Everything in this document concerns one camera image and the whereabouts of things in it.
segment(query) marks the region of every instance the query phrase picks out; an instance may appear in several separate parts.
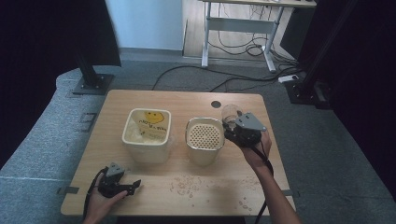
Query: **yellow smiley face sticker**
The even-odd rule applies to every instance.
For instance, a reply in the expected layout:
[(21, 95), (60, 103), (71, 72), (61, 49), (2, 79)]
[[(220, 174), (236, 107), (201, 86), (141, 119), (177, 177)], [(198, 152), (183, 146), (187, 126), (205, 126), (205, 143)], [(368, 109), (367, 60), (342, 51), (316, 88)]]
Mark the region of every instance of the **yellow smiley face sticker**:
[(163, 114), (156, 111), (145, 111), (146, 120), (152, 124), (163, 121)]

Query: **white desk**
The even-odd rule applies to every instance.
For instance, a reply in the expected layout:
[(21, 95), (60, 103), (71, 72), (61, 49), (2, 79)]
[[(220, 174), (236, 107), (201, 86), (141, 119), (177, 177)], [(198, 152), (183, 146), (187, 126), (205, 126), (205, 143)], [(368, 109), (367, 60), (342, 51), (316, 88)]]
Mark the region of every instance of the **white desk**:
[[(209, 30), (228, 31), (228, 32), (244, 32), (269, 34), (270, 37), (265, 46), (262, 46), (265, 61), (267, 61), (270, 72), (274, 73), (276, 68), (270, 52), (271, 45), (274, 41), (277, 27), (280, 18), (282, 17), (284, 7), (315, 7), (315, 1), (307, 2), (306, 0), (201, 0), (207, 3), (206, 22), (205, 22), (205, 42), (202, 51), (202, 67), (208, 66), (208, 38)], [(274, 21), (255, 21), (255, 20), (241, 20), (229, 18), (216, 18), (210, 16), (212, 3), (227, 3), (227, 4), (242, 4), (242, 5), (261, 5), (270, 7), (279, 7), (279, 10)]]

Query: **floor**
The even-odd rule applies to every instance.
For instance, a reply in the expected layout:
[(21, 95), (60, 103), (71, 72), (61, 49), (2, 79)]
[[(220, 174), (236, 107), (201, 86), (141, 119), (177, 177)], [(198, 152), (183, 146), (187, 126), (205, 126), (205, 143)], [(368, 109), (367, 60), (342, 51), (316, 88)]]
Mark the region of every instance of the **floor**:
[[(187, 30), (184, 43), (185, 57), (201, 57), (202, 47), (205, 38), (205, 14), (207, 6), (201, 1), (185, 1), (188, 15)], [(212, 4), (211, 16), (222, 18), (236, 18), (246, 20), (270, 20), (274, 21), (278, 12), (278, 7), (263, 7), (236, 4)], [(274, 45), (272, 49), (278, 53), (291, 57), (279, 44), (290, 19), (292, 8), (286, 7), (278, 26)], [(219, 32), (210, 31), (209, 57), (217, 59), (237, 59), (245, 61), (263, 61), (261, 50), (254, 48), (254, 45), (264, 45), (264, 34)], [(246, 53), (247, 48), (252, 56)]]

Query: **perforated metal container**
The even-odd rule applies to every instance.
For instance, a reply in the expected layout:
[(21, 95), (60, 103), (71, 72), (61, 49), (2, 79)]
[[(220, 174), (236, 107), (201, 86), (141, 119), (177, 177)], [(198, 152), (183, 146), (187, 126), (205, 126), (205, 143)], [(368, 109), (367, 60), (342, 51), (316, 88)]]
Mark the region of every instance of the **perforated metal container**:
[(189, 157), (195, 164), (212, 164), (224, 146), (224, 129), (221, 121), (212, 118), (191, 119), (186, 127)]

